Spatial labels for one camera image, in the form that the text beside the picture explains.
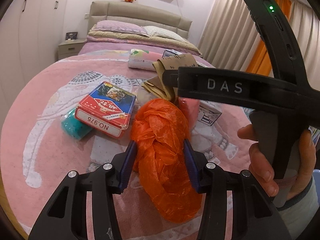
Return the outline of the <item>person's right hand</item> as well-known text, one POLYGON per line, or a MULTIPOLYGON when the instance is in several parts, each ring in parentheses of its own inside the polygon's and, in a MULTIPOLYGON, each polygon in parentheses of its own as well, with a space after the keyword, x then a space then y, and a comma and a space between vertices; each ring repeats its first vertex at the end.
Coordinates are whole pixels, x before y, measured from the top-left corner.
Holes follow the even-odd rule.
POLYGON ((249 171, 265 190, 263 195, 284 205, 302 193, 311 181, 316 165, 316 148, 309 129, 299 124, 285 130, 284 121, 262 124, 259 121, 238 130, 241 139, 253 140, 249 148, 249 171))

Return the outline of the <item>white sleeve forearm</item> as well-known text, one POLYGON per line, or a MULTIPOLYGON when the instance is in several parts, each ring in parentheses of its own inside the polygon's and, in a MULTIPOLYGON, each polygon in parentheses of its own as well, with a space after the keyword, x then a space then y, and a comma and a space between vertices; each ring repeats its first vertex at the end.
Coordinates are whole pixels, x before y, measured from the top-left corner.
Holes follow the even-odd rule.
POLYGON ((298 195, 278 208, 292 239, 297 239, 313 219, 319 208, 316 185, 313 177, 298 195))

